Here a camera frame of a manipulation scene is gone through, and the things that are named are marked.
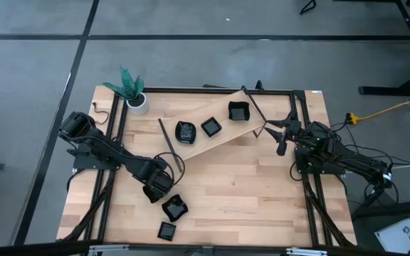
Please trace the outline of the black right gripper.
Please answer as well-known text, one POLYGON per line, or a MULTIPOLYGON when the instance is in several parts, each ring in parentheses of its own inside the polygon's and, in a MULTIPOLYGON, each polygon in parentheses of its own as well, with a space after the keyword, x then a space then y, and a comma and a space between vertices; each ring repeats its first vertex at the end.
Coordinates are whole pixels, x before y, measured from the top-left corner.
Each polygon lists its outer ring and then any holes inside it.
POLYGON ((320 122, 313 122, 304 129, 301 127, 302 122, 291 119, 268 120, 267 123, 285 129, 283 132, 278 132, 271 128, 264 128, 277 141, 276 153, 279 156, 285 155, 287 141, 314 149, 328 135, 328 128, 320 122))

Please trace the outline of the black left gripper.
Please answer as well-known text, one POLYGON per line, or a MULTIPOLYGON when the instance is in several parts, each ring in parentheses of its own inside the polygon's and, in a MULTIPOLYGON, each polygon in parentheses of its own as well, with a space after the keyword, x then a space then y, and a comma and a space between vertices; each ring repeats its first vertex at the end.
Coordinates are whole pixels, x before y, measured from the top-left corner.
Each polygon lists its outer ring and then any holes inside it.
POLYGON ((172 175, 165 169, 170 165, 162 158, 146 160, 133 173, 133 177, 143 183, 142 190, 150 203, 156 203, 166 196, 174 185, 172 175))

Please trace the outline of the black wavy square mini plate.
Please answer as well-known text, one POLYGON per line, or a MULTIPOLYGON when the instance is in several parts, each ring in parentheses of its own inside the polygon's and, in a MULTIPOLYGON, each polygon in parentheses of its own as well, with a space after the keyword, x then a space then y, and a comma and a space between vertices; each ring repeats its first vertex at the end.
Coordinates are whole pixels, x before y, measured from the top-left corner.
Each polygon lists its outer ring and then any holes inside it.
POLYGON ((162 210, 171 222, 176 222, 185 213, 189 212, 187 204, 182 200, 179 194, 172 196, 168 201, 163 203, 162 210))
POLYGON ((233 102, 228 104, 228 118, 233 121, 248 121, 250 119, 248 102, 233 102))

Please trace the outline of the black leaf-shaped mini plate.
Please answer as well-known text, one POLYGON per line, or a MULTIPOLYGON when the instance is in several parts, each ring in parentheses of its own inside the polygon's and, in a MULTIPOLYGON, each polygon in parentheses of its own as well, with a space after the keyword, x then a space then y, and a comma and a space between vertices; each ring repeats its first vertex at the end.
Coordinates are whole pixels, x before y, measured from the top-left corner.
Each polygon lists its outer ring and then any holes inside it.
POLYGON ((193 144, 196 140, 196 127, 190 122, 178 121, 175 127, 175 137, 178 142, 193 144))

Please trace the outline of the small black square mini plate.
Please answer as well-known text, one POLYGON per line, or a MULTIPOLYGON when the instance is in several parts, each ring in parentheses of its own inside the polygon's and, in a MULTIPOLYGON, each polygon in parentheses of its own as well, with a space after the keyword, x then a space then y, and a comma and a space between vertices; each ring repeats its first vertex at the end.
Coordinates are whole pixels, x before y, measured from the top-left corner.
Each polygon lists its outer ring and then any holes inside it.
POLYGON ((212 137, 222 130, 222 126, 214 117, 210 117, 205 122, 201 123, 201 128, 208 137, 212 137))
POLYGON ((166 222, 161 222, 157 237, 166 241, 173 241, 176 225, 166 222))

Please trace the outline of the wooden shelf riser black frame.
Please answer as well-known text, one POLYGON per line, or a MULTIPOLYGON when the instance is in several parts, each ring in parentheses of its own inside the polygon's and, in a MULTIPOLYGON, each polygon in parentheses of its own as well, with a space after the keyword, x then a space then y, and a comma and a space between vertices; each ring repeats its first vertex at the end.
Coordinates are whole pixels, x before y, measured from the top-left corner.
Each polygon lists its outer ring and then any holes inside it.
MULTIPOLYGON (((247 88, 243 86, 240 91, 233 94, 204 94, 211 96, 220 95, 221 97, 207 105, 199 105, 196 109, 188 110, 176 117, 159 120, 168 148, 175 154, 174 159, 176 162, 179 162, 181 159, 190 159, 244 134, 254 133, 257 129, 262 129, 265 126, 266 118, 260 111, 252 95, 246 90, 247 88), (250 119, 248 121, 230 120, 228 118, 228 104, 230 101, 248 102, 251 114, 250 119), (222 130, 212 137, 208 137, 201 128, 201 123, 210 117, 214 117, 222 126, 222 130), (195 125, 196 140, 193 144, 180 143, 175 138, 175 127, 178 121, 190 122, 195 125)), ((188 94, 189 99, 195 95, 199 95, 197 93, 180 94, 188 94)))

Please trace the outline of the green plant in white pot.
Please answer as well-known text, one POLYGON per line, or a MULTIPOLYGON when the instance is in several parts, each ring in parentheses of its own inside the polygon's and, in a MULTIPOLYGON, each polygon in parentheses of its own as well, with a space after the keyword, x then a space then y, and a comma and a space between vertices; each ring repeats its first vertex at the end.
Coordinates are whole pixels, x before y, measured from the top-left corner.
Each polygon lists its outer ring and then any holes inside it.
POLYGON ((121 86, 111 82, 104 82, 103 85, 121 97, 133 114, 144 115, 149 109, 147 96, 143 93, 144 80, 140 76, 133 78, 129 69, 123 66, 120 66, 120 79, 121 86))

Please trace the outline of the black crossbeam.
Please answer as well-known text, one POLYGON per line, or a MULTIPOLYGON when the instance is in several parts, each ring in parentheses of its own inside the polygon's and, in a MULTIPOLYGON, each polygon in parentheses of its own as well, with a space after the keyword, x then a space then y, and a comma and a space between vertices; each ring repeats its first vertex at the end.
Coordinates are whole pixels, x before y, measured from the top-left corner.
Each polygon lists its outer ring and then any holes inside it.
MULTIPOLYGON (((92 245, 104 244, 100 240, 60 241, 30 245, 12 245, 0 247, 0 256, 71 256, 87 253, 92 245)), ((256 247, 256 246, 223 246, 223 245, 167 245, 167 244, 125 244, 128 250, 169 250, 180 252, 199 252, 212 256, 218 252, 249 252, 286 255, 285 251, 291 247, 256 247)), ((338 247, 331 245, 316 245, 299 247, 302 249, 327 251, 328 256, 410 256, 410 254, 368 250, 362 247, 338 247)))

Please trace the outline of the white cardboard box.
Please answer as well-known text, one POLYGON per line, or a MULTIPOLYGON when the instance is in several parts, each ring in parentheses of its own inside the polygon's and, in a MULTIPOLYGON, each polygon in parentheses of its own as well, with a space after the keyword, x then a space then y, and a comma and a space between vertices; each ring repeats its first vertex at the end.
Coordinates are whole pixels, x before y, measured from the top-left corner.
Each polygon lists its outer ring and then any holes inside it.
POLYGON ((410 251, 410 218, 400 220, 374 234, 387 252, 408 253, 410 251))

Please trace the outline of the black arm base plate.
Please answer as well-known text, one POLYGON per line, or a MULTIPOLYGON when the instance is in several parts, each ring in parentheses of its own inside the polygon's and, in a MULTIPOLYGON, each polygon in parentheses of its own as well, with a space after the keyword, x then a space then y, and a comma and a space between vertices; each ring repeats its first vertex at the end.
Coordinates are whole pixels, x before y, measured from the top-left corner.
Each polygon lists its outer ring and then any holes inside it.
POLYGON ((344 174, 345 168, 330 160, 327 152, 298 146, 294 150, 297 170, 301 174, 344 174))
POLYGON ((77 149, 69 149, 68 153, 75 157, 75 169, 119 169, 121 164, 114 159, 102 160, 92 154, 89 146, 80 144, 77 149))

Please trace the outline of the silver bracket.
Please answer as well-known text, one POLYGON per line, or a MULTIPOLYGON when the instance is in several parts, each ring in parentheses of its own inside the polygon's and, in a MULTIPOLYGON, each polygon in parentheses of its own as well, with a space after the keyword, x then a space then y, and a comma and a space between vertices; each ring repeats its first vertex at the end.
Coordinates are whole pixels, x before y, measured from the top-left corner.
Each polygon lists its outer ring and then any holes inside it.
POLYGON ((117 252, 128 250, 129 245, 115 244, 115 245, 92 245, 89 247, 87 256, 102 256, 104 252, 117 252))
POLYGON ((287 256, 328 256, 327 251, 302 249, 299 247, 291 247, 285 251, 287 256))

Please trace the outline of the black table frame rails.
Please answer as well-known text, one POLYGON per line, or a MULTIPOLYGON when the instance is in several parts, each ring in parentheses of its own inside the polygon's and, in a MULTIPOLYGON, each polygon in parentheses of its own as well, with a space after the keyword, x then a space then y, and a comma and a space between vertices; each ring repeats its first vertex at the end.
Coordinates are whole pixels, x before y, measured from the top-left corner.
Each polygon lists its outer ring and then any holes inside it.
MULTIPOLYGON (((308 126, 310 124, 310 115, 308 112, 307 99, 317 100, 319 108, 325 110, 325 103, 320 91, 303 91, 294 90, 290 95, 290 105, 293 119, 301 119, 303 124, 308 126)), ((319 172, 303 171, 305 162, 300 156, 295 155, 294 163, 290 167, 291 179, 300 182, 301 184, 310 184, 311 189, 315 193, 320 205, 325 208, 326 203, 333 203, 337 201, 342 207, 341 215, 336 215, 337 230, 342 232, 344 238, 348 239, 353 245, 357 240, 352 227, 350 219, 350 211, 347 206, 346 196, 347 187, 340 175, 330 173, 322 174, 319 172)), ((310 234, 311 242, 314 246, 322 243, 323 245, 338 246, 338 239, 332 234, 327 227, 324 220, 320 217, 319 212, 314 205, 305 199, 305 214, 307 220, 307 230, 310 234)))
MULTIPOLYGON (((111 135, 113 131, 113 126, 115 123, 115 118, 116 118, 116 111, 117 111, 117 106, 119 104, 120 96, 117 95, 117 93, 114 93, 114 98, 112 101, 112 107, 110 110, 110 115, 109 119, 107 121, 107 129, 106 129, 106 139, 111 140, 111 135)), ((103 179, 104 179, 104 169, 98 169, 97 170, 97 176, 95 180, 95 187, 93 191, 93 195, 91 198, 90 202, 90 208, 87 211, 87 213, 84 215, 84 217, 81 219, 79 224, 77 224, 73 231, 65 236, 62 240, 63 241, 77 241, 81 236, 83 235, 83 241, 85 240, 91 240, 91 235, 93 232, 93 224, 95 220, 95 215, 99 208, 101 208, 102 205, 102 213, 101 213, 101 222, 104 220, 104 215, 108 213, 108 209, 110 207, 110 197, 112 194, 114 182, 115 182, 115 176, 116 176, 116 171, 120 168, 120 166, 112 166, 115 167, 114 169, 109 169, 108 171, 108 178, 106 180, 105 186, 102 187, 103 184, 103 179)), ((103 235, 101 234, 101 231, 103 231, 103 224, 101 223, 99 230, 98 230, 98 240, 103 239, 103 235)))

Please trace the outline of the black table edge rail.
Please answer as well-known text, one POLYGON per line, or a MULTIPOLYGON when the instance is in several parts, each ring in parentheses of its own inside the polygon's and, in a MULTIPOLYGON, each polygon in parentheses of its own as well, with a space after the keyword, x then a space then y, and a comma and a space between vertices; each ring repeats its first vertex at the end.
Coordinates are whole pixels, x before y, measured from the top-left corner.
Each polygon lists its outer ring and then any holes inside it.
MULTIPOLYGON (((240 88, 215 88, 215 87, 145 87, 146 93, 197 93, 197 94, 233 94, 240 88)), ((247 89, 251 95, 298 95, 299 90, 257 90, 247 89)))

